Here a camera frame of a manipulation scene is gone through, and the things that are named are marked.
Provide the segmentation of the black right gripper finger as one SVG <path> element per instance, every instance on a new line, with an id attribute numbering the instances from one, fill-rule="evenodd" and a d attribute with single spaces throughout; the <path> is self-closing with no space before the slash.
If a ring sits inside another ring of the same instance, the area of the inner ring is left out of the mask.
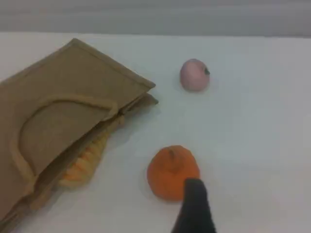
<path id="1" fill-rule="evenodd" d="M 202 180 L 185 179 L 183 202 L 172 233 L 216 233 Z"/>

